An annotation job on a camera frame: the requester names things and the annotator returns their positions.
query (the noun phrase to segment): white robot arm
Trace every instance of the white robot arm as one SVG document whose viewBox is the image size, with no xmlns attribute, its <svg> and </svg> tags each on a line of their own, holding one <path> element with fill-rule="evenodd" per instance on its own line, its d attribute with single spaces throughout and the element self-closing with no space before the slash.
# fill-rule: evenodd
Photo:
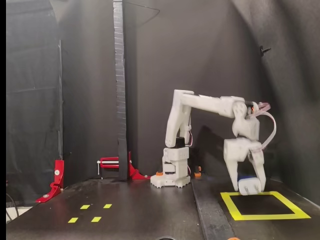
<svg viewBox="0 0 320 240">
<path fill-rule="evenodd" d="M 193 91 L 174 90 L 173 103 L 167 122 L 165 145 L 162 158 L 162 171 L 151 177 L 151 183 L 156 187 L 183 187 L 190 182 L 188 176 L 189 143 L 191 133 L 191 108 L 197 108 L 221 116 L 234 118 L 232 132 L 235 139 L 224 140 L 223 156 L 235 191 L 242 195 L 252 195 L 262 192 L 266 184 L 264 171 L 263 146 L 259 139 L 260 123 L 256 116 L 265 114 L 274 118 L 265 110 L 261 113 L 258 104 L 246 102 L 242 97 L 222 96 L 220 98 L 194 95 Z M 266 144 L 275 135 L 274 131 Z M 184 139 L 183 145 L 177 145 L 177 134 Z M 249 157 L 256 176 L 241 179 L 238 182 L 238 162 Z"/>
</svg>

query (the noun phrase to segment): table surface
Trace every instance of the table surface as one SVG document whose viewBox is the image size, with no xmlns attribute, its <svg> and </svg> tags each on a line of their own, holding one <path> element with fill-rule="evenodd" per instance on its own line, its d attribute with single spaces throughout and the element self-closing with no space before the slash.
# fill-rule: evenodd
<svg viewBox="0 0 320 240">
<path fill-rule="evenodd" d="M 288 189 L 283 183 L 267 180 L 265 191 L 275 191 L 311 218 L 234 220 L 222 192 L 234 192 L 229 178 L 202 175 L 192 179 L 203 235 L 206 240 L 237 237 L 241 240 L 320 239 L 320 209 Z M 285 215 L 293 212 L 273 195 L 231 196 L 242 215 Z"/>
<path fill-rule="evenodd" d="M 91 222 L 101 217 L 98 222 Z M 68 223 L 78 218 L 75 223 Z M 156 188 L 149 180 L 88 180 L 8 223 L 7 240 L 203 239 L 191 184 Z"/>
</svg>

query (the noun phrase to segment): red clamp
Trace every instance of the red clamp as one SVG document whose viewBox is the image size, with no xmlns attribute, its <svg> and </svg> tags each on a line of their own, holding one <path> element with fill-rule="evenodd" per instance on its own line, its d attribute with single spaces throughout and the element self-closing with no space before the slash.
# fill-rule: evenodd
<svg viewBox="0 0 320 240">
<path fill-rule="evenodd" d="M 61 193 L 64 187 L 64 169 L 65 162 L 63 160 L 55 160 L 54 182 L 50 184 L 51 191 L 36 200 L 37 203 L 45 203 Z"/>
<path fill-rule="evenodd" d="M 129 176 L 133 180 L 142 180 L 142 179 L 150 179 L 149 176 L 144 176 L 139 173 L 138 169 L 135 169 L 132 166 L 131 161 L 131 152 L 129 152 Z M 100 158 L 100 167 L 103 169 L 118 169 L 119 168 L 119 157 L 112 156 L 112 157 L 102 157 Z"/>
<path fill-rule="evenodd" d="M 133 180 L 150 179 L 150 176 L 142 175 L 138 169 L 135 169 L 134 166 L 132 166 L 131 151 L 129 152 L 129 176 Z"/>
</svg>

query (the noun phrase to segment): black wall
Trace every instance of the black wall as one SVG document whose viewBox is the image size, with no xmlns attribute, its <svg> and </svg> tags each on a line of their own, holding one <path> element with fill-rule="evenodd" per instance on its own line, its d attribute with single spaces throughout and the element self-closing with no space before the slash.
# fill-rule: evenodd
<svg viewBox="0 0 320 240">
<path fill-rule="evenodd" d="M 143 174 L 161 165 L 173 90 L 269 102 L 278 124 L 270 177 L 320 203 L 317 0 L 134 0 L 124 4 L 129 147 Z M 272 50 L 261 59 L 259 46 Z M 260 117 L 260 140 L 272 122 Z M 192 110 L 204 169 L 227 175 L 232 120 Z"/>
<path fill-rule="evenodd" d="M 62 47 L 65 184 L 118 155 L 112 0 L 52 0 Z"/>
<path fill-rule="evenodd" d="M 62 155 L 61 56 L 48 0 L 6 1 L 6 190 L 34 204 Z"/>
<path fill-rule="evenodd" d="M 279 105 L 279 171 L 294 191 L 320 205 L 320 4 L 318 0 L 250 1 L 257 41 Z"/>
</svg>

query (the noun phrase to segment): yellow tape square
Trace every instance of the yellow tape square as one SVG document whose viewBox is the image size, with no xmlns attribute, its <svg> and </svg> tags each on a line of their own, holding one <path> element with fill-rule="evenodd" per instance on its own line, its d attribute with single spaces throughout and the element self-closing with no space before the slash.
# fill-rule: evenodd
<svg viewBox="0 0 320 240">
<path fill-rule="evenodd" d="M 95 217 L 91 220 L 91 222 L 92 222 L 92 223 L 97 223 L 97 222 L 100 221 L 100 219 L 101 219 L 100 216 L 95 216 Z"/>
<path fill-rule="evenodd" d="M 109 208 L 111 208 L 111 206 L 112 206 L 112 204 L 106 204 L 106 205 L 104 205 L 104 209 L 109 209 Z"/>
<path fill-rule="evenodd" d="M 78 220 L 77 217 L 73 217 L 68 221 L 68 224 L 74 224 Z"/>
<path fill-rule="evenodd" d="M 222 199 L 228 208 L 231 216 L 235 221 L 243 220 L 284 220 L 284 219 L 310 219 L 311 217 L 294 205 L 291 201 L 285 198 L 277 191 L 265 191 L 259 195 L 273 195 L 286 205 L 292 212 L 291 214 L 263 214 L 263 215 L 242 215 L 230 196 L 239 196 L 240 192 L 221 192 Z"/>
<path fill-rule="evenodd" d="M 84 210 L 84 209 L 88 209 L 90 207 L 90 205 L 82 205 L 82 207 L 80 207 L 80 209 Z"/>
</svg>

